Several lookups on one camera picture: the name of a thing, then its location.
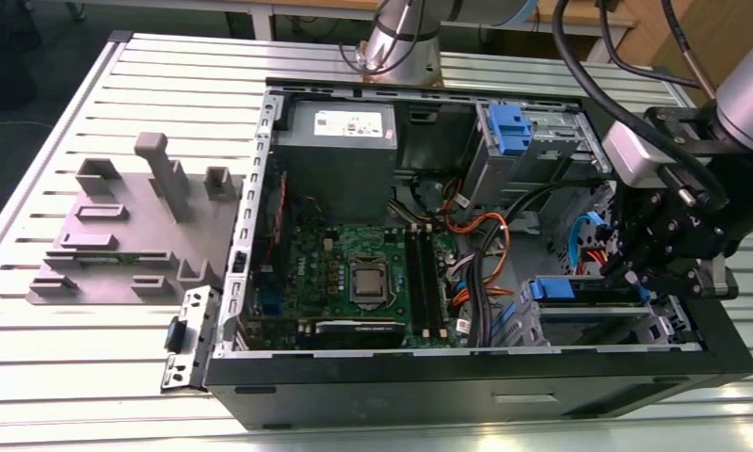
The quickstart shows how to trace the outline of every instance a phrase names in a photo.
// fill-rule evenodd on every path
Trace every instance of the red wire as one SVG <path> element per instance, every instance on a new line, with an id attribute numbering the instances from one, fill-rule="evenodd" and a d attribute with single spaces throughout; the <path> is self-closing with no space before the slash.
<path id="1" fill-rule="evenodd" d="M 285 211 L 285 198 L 288 197 L 288 174 L 281 173 L 281 200 L 278 201 L 278 211 L 276 212 L 276 221 L 273 222 L 273 231 L 270 233 L 270 243 L 268 245 L 268 252 L 265 253 L 265 260 L 262 265 L 269 262 L 270 253 L 273 252 L 273 246 L 276 244 L 276 234 L 278 233 L 278 228 L 281 226 L 282 212 Z"/>

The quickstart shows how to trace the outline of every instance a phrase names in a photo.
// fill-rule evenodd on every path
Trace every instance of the slotted table surface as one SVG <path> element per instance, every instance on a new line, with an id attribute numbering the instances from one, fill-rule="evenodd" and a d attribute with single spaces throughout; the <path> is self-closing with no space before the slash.
<path id="1" fill-rule="evenodd" d="M 660 82 L 589 65 L 632 111 L 685 105 Z M 578 95 L 557 61 L 442 55 L 445 85 Z M 144 170 L 138 132 L 164 132 L 189 173 L 246 173 L 265 77 L 353 81 L 336 47 L 137 34 L 109 42 L 0 217 L 0 445 L 160 450 L 753 450 L 753 377 L 621 419 L 509 426 L 245 433 L 206 395 L 161 396 L 161 348 L 177 306 L 32 306 L 28 284 L 80 186 L 88 157 Z M 753 352 L 753 235 L 729 259 L 742 295 L 725 306 Z M 238 443 L 246 443 L 240 449 Z"/>

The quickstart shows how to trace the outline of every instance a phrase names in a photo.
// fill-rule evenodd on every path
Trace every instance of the cpu socket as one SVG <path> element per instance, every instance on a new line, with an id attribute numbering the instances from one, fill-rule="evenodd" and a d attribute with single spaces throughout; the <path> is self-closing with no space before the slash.
<path id="1" fill-rule="evenodd" d="M 356 257 L 349 261 L 352 303 L 373 311 L 388 301 L 388 263 L 381 257 Z"/>

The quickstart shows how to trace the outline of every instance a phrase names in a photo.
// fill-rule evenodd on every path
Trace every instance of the expansion slot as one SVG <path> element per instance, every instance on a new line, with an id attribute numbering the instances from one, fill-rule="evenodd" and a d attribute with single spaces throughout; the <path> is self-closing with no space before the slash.
<path id="1" fill-rule="evenodd" d="M 413 334 L 429 337 L 426 304 L 424 302 L 424 277 L 421 274 L 420 234 L 408 229 L 404 233 L 404 252 L 406 253 L 406 278 L 410 293 L 410 313 Z"/>
<path id="2" fill-rule="evenodd" d="M 446 337 L 441 316 L 441 292 L 438 291 L 438 268 L 432 246 L 432 232 L 420 233 L 420 270 L 424 279 L 424 302 L 426 304 L 426 325 L 433 334 Z"/>

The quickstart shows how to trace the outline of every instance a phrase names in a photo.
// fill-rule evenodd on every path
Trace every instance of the power supply label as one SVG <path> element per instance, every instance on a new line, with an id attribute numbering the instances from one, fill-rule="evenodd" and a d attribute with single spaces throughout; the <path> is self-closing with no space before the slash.
<path id="1" fill-rule="evenodd" d="M 322 137 L 382 137 L 381 113 L 321 110 L 314 113 L 314 134 Z"/>

